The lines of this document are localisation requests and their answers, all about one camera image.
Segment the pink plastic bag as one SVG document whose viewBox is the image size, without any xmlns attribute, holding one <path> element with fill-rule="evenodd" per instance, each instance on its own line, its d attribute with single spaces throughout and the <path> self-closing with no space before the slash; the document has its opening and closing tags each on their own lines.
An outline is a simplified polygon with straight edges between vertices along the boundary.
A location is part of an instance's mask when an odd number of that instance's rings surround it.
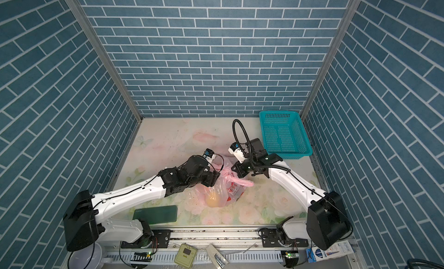
<svg viewBox="0 0 444 269">
<path fill-rule="evenodd" d="M 206 187 L 198 184 L 194 187 L 199 200 L 205 205 L 205 197 L 209 194 L 217 194 L 220 197 L 220 207 L 225 207 L 236 202 L 247 188 L 253 187 L 254 182 L 239 178 L 237 173 L 231 170 L 231 159 L 224 161 L 224 166 L 221 162 L 216 162 L 215 168 L 219 171 L 220 176 L 213 187 Z"/>
</svg>

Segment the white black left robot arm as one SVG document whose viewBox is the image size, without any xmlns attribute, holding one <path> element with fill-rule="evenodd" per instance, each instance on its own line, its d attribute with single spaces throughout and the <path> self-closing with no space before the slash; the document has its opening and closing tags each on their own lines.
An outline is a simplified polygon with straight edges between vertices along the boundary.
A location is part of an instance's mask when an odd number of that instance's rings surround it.
<svg viewBox="0 0 444 269">
<path fill-rule="evenodd" d="M 76 252 L 97 241 L 133 243 L 153 235 L 144 220 L 117 220 L 114 215 L 144 202 L 182 193 L 197 184 L 213 187 L 220 172 L 212 165 L 216 154 L 207 150 L 177 167 L 165 168 L 148 180 L 118 190 L 92 195 L 79 192 L 62 217 L 67 251 Z"/>
</svg>

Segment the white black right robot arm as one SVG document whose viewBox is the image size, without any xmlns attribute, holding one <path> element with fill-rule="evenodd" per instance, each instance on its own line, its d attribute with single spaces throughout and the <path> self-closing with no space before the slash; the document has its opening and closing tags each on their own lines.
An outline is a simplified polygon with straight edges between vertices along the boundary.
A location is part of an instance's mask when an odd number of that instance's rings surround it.
<svg viewBox="0 0 444 269">
<path fill-rule="evenodd" d="M 231 167 L 240 178 L 263 174 L 278 183 L 306 209 L 305 222 L 288 218 L 277 228 L 288 239 L 310 239 L 327 250 L 352 232 L 341 196 L 317 188 L 291 169 L 283 159 L 269 154 L 257 138 L 248 143 L 232 143 L 228 149 L 237 162 Z"/>
</svg>

